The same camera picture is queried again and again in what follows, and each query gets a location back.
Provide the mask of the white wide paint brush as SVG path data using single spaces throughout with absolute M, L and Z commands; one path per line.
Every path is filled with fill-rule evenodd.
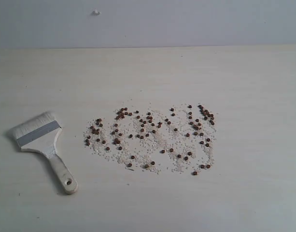
M 33 152 L 46 158 L 64 192 L 68 195 L 78 190 L 78 183 L 61 157 L 56 143 L 62 132 L 54 113 L 47 111 L 9 130 L 21 152 Z

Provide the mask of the small white wall blob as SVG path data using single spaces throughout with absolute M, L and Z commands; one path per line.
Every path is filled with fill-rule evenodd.
M 101 14 L 101 12 L 98 11 L 97 9 L 93 10 L 92 13 L 91 13 L 92 16 L 98 16 L 100 14 Z

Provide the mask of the scattered rice and brown pellets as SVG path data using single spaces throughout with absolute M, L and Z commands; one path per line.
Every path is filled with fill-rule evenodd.
M 214 165 L 217 118 L 200 102 L 108 102 L 86 122 L 83 145 L 132 173 L 198 177 Z

